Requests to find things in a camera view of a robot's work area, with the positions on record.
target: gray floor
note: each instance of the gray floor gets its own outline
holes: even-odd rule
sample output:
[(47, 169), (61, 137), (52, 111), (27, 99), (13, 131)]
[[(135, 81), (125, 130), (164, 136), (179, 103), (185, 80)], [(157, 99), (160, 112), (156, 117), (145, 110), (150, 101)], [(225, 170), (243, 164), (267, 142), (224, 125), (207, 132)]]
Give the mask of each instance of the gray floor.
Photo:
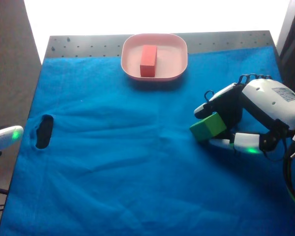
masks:
[[(40, 67), (23, 0), (0, 0), (0, 126), (25, 125)], [(0, 157), (0, 188), (9, 187), (18, 149)]]

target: red block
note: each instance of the red block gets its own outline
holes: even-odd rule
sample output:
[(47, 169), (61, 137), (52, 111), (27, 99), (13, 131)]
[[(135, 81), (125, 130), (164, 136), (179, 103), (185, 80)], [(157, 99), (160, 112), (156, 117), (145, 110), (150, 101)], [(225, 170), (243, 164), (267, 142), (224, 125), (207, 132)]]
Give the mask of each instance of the red block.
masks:
[(157, 46), (144, 45), (140, 63), (142, 77), (155, 77)]

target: blue fabric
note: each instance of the blue fabric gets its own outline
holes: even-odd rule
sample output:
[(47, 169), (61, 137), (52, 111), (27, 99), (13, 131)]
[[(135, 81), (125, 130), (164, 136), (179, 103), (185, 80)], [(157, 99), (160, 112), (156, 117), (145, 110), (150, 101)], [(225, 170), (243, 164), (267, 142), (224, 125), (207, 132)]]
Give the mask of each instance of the blue fabric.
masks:
[[(244, 73), (280, 81), (273, 48), (189, 55), (161, 84), (129, 79), (120, 58), (46, 59), (0, 235), (295, 235), (282, 162), (203, 147), (189, 131), (204, 92)], [(39, 150), (44, 114), (54, 129)], [(266, 131), (247, 113), (239, 127)]]

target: black oval object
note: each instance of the black oval object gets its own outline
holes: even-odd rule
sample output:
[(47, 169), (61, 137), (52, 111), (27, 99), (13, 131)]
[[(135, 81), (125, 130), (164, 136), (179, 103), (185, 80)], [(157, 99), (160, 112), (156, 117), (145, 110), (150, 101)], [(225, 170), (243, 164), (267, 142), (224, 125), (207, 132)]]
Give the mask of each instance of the black oval object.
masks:
[(44, 149), (49, 145), (53, 127), (54, 118), (51, 115), (43, 115), (39, 128), (36, 130), (38, 149)]

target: green light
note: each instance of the green light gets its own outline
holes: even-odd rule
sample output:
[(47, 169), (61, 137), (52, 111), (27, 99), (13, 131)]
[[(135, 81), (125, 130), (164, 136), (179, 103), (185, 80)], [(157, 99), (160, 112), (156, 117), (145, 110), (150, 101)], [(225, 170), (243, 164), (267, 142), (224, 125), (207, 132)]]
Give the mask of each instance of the green light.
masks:
[(18, 139), (20, 137), (20, 133), (18, 131), (14, 131), (12, 134), (12, 139)]
[(260, 153), (258, 150), (255, 150), (254, 148), (248, 148), (247, 152), (252, 153), (252, 154), (258, 154)]

